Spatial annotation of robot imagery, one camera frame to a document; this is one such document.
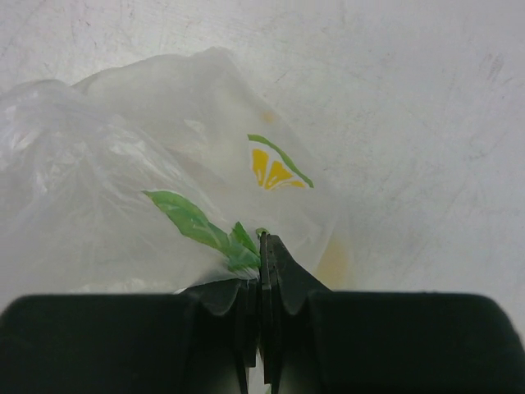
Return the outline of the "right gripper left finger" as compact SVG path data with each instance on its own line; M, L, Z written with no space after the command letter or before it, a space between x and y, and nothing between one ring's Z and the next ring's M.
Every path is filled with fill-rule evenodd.
M245 393L253 280L177 294L26 295L1 315L4 393Z

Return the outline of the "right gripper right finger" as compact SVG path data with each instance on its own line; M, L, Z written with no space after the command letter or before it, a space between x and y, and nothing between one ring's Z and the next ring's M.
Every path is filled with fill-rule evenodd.
M260 237L264 381L274 393L521 393L524 347L483 295L333 291Z

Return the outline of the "clear plastic bag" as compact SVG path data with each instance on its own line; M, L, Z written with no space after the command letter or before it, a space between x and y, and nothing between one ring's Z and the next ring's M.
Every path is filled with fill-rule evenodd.
M263 231L325 285L349 285L341 198L227 51L2 93L2 303L251 279Z

